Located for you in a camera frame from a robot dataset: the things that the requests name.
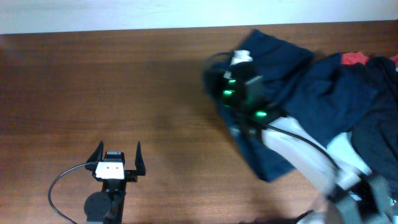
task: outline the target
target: white wall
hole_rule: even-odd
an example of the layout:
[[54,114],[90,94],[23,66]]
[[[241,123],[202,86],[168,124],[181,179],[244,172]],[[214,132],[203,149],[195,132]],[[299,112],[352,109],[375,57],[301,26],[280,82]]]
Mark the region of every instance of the white wall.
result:
[[398,0],[0,0],[0,34],[398,19]]

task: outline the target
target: dark blue fabric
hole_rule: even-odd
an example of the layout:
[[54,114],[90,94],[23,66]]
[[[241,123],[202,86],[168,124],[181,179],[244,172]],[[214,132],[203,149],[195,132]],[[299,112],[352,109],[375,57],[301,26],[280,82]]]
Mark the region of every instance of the dark blue fabric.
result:
[[398,73],[393,61],[372,58],[364,73],[379,90],[365,116],[353,127],[351,143],[356,152],[375,172],[390,183],[398,198]]
[[[361,65],[341,65],[340,54],[311,65],[311,51],[258,30],[254,30],[239,49],[250,51],[256,72],[264,80],[264,98],[278,103],[324,146],[339,133],[351,129],[377,93],[363,76],[363,72],[373,71]],[[221,62],[215,67],[228,70],[229,65]],[[208,80],[207,75],[205,73],[204,80]],[[206,82],[205,89],[211,95]],[[236,125],[235,114],[212,97],[226,125]],[[272,181],[293,169],[262,142],[242,135],[233,137],[260,179]]]

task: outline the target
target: white connector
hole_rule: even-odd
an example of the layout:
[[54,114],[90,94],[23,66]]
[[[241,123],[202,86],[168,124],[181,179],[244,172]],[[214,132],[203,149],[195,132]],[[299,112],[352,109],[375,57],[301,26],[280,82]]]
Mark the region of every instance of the white connector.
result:
[[99,162],[95,175],[102,179],[124,179],[122,162]]
[[[252,62],[253,58],[250,57],[250,51],[248,50],[235,50],[234,56],[231,60],[231,65],[236,65],[237,63],[241,62]],[[231,72],[226,71],[224,73],[224,78],[231,79]]]

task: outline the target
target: wooden table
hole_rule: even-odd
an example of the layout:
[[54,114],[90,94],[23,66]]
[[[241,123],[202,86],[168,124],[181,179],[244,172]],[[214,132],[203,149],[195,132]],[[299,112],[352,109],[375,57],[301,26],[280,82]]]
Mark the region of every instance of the wooden table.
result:
[[[237,223],[293,216],[317,191],[297,171],[267,184],[237,152],[204,94],[201,66],[253,28],[325,54],[392,56],[398,24],[357,22],[205,29],[0,35],[0,223],[66,223],[47,190],[103,140],[147,176],[127,186],[124,223]],[[53,201],[78,223],[99,191],[87,170],[67,175]]]

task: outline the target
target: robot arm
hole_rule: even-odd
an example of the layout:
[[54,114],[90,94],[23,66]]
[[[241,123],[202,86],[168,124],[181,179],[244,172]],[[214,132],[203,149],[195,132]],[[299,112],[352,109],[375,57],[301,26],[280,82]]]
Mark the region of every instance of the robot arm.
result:
[[288,160],[328,200],[320,223],[392,223],[386,181],[337,161],[294,118],[264,98],[262,77],[249,54],[235,51],[218,81],[220,100],[236,115],[240,130]]
[[103,143],[87,160],[92,166],[86,169],[93,172],[93,177],[103,183],[102,190],[91,194],[85,202],[87,224],[121,224],[124,208],[126,184],[137,182],[137,176],[145,175],[146,168],[138,142],[136,151],[137,170],[124,170],[124,153],[107,152],[102,160]]

